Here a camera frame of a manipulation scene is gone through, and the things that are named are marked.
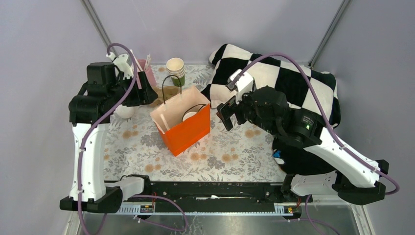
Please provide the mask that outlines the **brown cardboard cup carrier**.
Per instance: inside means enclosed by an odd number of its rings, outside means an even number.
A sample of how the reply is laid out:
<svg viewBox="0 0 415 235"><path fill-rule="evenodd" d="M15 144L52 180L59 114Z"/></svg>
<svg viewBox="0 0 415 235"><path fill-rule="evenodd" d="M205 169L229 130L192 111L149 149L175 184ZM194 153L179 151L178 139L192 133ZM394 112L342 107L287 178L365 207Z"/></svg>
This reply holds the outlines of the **brown cardboard cup carrier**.
<svg viewBox="0 0 415 235"><path fill-rule="evenodd" d="M164 86L163 88L152 87L152 89L158 95L158 98L149 105L149 107L152 107L152 108L163 104L163 100L167 101L171 97L180 93L180 88L176 86Z"/></svg>

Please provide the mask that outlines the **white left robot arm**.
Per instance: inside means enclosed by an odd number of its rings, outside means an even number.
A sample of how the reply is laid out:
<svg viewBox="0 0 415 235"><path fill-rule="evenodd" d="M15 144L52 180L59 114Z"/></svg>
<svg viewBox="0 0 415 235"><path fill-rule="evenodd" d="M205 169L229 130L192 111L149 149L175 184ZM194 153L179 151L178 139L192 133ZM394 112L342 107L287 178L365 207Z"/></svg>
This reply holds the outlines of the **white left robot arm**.
<svg viewBox="0 0 415 235"><path fill-rule="evenodd" d="M152 189L141 177L104 183L103 155L110 116L133 84L123 106L151 104L158 98L146 73L137 72L134 81L112 62L87 66L87 81L69 103L69 121L74 135L74 174L69 196L60 209L91 213L116 213L121 203L134 195L140 201L151 197Z"/></svg>

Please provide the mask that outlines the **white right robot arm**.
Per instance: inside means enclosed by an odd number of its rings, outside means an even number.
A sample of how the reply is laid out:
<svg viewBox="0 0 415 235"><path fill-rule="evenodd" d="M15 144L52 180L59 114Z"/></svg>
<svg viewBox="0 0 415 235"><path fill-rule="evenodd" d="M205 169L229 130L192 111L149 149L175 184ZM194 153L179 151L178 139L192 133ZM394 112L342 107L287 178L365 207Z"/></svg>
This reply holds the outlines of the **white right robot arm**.
<svg viewBox="0 0 415 235"><path fill-rule="evenodd" d="M351 156L338 146L323 118L306 109L290 108L284 93L263 87L232 97L217 107L225 128L250 122L273 135L274 158L282 159L286 177L280 194L288 202L308 195L337 195L355 205L383 200L386 187L379 181L389 164L360 153Z"/></svg>

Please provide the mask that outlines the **orange paper bag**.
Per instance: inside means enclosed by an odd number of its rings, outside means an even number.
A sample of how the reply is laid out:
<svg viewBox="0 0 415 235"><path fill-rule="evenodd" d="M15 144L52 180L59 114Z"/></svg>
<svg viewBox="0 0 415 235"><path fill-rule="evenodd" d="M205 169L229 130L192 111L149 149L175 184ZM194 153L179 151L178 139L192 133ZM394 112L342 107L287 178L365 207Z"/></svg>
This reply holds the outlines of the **orange paper bag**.
<svg viewBox="0 0 415 235"><path fill-rule="evenodd" d="M186 112L196 115L182 122ZM150 112L166 147L177 157L210 133L210 101L195 87L180 90Z"/></svg>

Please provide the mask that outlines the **white plastic cup lid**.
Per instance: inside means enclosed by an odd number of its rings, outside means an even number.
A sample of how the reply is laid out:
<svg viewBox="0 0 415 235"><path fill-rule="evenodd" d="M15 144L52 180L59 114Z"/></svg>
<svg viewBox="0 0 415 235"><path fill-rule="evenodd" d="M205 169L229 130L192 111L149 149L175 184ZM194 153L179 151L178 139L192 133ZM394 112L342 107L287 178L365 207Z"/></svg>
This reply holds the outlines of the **white plastic cup lid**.
<svg viewBox="0 0 415 235"><path fill-rule="evenodd" d="M189 111L189 112L186 112L186 113L183 115L183 117L182 117L182 122L186 121L187 119L189 119L190 117L192 117L192 116L196 115L197 113L198 113L198 112L196 112L196 111Z"/></svg>

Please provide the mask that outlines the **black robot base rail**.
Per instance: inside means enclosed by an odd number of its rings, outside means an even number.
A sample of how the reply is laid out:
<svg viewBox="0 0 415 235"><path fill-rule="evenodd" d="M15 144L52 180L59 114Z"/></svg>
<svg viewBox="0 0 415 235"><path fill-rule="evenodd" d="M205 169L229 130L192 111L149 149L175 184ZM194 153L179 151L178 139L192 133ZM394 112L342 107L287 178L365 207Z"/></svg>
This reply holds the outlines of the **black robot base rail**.
<svg viewBox="0 0 415 235"><path fill-rule="evenodd" d="M293 207L306 201L281 183L151 181L140 197L128 202L149 203L156 212L275 213L275 205Z"/></svg>

